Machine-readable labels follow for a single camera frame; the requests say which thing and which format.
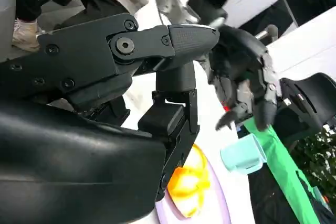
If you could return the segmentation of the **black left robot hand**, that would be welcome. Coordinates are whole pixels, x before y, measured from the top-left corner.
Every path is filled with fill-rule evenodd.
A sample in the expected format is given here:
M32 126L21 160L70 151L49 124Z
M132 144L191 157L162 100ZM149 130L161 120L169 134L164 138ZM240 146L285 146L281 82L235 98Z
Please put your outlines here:
M252 116L257 129L264 131L273 124L281 97L269 51L242 29L225 25L219 32L218 44L208 56L208 82L226 108L216 129Z

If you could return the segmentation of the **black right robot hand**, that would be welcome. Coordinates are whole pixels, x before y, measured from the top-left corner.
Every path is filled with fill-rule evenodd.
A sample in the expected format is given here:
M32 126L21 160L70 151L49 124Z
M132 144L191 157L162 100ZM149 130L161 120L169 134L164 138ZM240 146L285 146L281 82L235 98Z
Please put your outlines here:
M164 197L197 138L194 60L218 42L204 25L140 31L119 14L38 37L1 63L1 223L128 223ZM93 114L154 73L138 129Z

